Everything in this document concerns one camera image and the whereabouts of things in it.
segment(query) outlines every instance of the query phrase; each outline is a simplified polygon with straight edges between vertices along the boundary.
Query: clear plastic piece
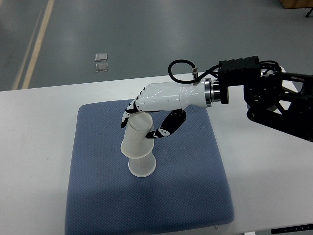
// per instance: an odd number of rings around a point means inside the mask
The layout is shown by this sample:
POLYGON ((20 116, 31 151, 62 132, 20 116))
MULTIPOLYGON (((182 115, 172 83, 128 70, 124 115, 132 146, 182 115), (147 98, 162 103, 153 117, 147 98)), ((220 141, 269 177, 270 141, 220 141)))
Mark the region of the clear plastic piece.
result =
POLYGON ((108 71, 108 63, 97 63, 96 72, 105 72, 108 71))
POLYGON ((107 53, 98 53, 98 54, 96 54, 95 62, 107 61, 107 60, 108 60, 108 54, 107 53))

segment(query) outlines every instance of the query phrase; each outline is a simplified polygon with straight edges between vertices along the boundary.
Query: gray floor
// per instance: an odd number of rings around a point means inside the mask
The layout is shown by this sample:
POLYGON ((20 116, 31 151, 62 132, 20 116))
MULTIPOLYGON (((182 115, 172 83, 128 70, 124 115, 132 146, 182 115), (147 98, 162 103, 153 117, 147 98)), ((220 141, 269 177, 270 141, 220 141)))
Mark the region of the gray floor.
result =
MULTIPOLYGON (((6 91, 22 87, 48 0, 1 2, 0 91, 6 91)), ((29 88, 167 75, 176 59, 204 71, 252 55, 313 74, 307 12, 285 10, 278 0, 55 0, 29 88), (99 52, 108 53, 107 72, 94 72, 99 52)))

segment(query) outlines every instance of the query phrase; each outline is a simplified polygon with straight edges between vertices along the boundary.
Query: plastic cup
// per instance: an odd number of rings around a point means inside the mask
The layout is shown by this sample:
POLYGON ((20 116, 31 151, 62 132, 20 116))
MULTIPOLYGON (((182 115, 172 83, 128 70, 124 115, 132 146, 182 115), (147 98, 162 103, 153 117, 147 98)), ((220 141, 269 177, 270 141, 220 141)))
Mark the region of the plastic cup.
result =
POLYGON ((137 177, 146 177, 156 168, 156 159, 152 154, 154 139, 146 138, 152 130, 153 121, 148 113, 133 114, 128 119, 121 151, 129 158, 130 172, 137 177))

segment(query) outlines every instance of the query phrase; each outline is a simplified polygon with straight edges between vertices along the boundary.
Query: yellow floor line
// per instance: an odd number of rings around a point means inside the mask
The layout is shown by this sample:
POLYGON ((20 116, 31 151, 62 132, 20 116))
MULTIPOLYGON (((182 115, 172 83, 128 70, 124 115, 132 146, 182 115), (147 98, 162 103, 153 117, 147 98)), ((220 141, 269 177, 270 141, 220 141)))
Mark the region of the yellow floor line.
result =
POLYGON ((13 85, 11 87, 11 90, 17 90, 18 86, 19 86, 19 83, 21 81, 21 78, 22 78, 22 73, 24 71, 24 68, 25 68, 25 64, 26 64, 26 60, 28 58, 28 55, 29 55, 29 52, 30 52, 30 47, 32 45, 32 42, 34 40, 34 36, 35 36, 35 32, 36 32, 36 29, 37 29, 37 26, 38 26, 38 23, 39 23, 39 19, 40 19, 40 15, 41 15, 41 12, 43 10, 43 7, 41 8, 41 11, 38 15, 38 18, 37 18, 37 21, 36 21, 36 24, 35 24, 35 27, 34 27, 34 30, 33 30, 33 33, 31 34, 31 37, 30 37, 30 41, 29 41, 29 44, 27 46, 27 49, 26 49, 26 54, 23 58, 23 61, 22 61, 22 64, 21 64, 21 67, 16 75, 16 78, 13 82, 13 85))
POLYGON ((48 23, 50 20, 53 5, 54 5, 54 0, 49 0, 47 7, 45 9, 44 18, 43 18, 43 21, 42 21, 40 29, 39 29, 39 33, 38 33, 38 36, 36 39, 34 50, 33 50, 33 53, 30 57, 30 62, 29 62, 28 68, 27 68, 27 72, 26 72, 25 79, 24 79, 24 82, 22 85, 22 89, 27 89, 29 87, 30 80, 31 80, 31 77, 33 75, 33 71, 34 71, 34 68, 35 68, 35 65, 36 65, 36 62, 38 59, 38 55, 39 55, 39 52, 41 49, 41 45, 43 43, 43 39, 45 36, 45 30, 47 29, 47 26, 48 26, 48 23))

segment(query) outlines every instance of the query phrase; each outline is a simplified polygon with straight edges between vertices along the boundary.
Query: robotic finger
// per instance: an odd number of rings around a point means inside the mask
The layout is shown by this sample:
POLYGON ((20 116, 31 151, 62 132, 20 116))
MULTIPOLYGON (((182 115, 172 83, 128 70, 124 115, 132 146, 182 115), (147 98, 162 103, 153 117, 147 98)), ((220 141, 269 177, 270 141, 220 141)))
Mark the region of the robotic finger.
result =
POLYGON ((146 135, 147 139, 156 139, 167 137, 173 134, 186 121, 186 112, 183 109, 177 109, 170 112, 162 125, 155 131, 146 135))

